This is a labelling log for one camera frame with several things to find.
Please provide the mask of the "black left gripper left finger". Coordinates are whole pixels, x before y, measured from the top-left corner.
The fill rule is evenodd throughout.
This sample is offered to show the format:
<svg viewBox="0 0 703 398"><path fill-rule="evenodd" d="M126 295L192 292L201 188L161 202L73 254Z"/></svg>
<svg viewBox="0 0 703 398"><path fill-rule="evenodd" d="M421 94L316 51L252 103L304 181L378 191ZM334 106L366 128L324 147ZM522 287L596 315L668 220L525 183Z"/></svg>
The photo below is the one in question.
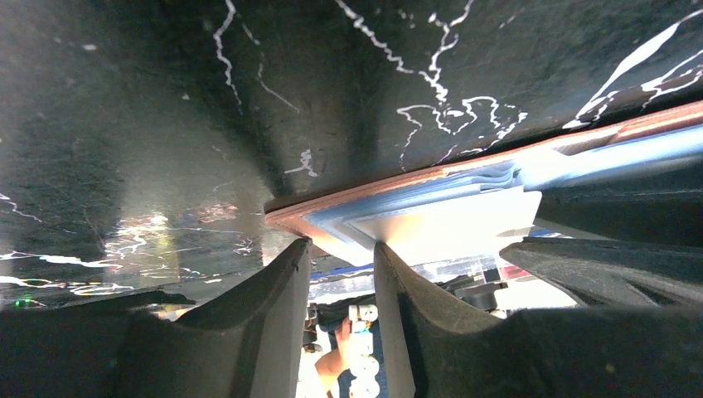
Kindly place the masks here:
<svg viewBox="0 0 703 398"><path fill-rule="evenodd" d="M310 243L175 321L162 292L1 315L4 397L292 397Z"/></svg>

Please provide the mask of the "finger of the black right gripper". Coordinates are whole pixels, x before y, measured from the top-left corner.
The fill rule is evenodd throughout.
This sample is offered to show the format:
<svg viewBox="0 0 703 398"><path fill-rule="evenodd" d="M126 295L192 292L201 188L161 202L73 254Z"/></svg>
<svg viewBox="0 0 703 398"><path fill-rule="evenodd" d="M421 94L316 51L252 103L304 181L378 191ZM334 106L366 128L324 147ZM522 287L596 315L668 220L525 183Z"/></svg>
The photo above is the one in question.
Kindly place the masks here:
<svg viewBox="0 0 703 398"><path fill-rule="evenodd" d="M581 306L702 305L702 250L618 240L525 238L500 250L507 262Z"/></svg>
<svg viewBox="0 0 703 398"><path fill-rule="evenodd" d="M537 218L613 240L702 247L702 166L552 188Z"/></svg>

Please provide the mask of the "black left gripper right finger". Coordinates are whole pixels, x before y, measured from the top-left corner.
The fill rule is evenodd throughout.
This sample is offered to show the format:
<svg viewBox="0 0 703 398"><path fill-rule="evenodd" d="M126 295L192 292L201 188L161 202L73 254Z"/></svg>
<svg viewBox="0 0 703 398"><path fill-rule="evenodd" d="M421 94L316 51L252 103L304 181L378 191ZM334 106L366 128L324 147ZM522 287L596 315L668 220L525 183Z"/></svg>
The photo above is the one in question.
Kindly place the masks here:
<svg viewBox="0 0 703 398"><path fill-rule="evenodd" d="M374 249L392 397L699 397L702 313L595 307L496 318Z"/></svg>

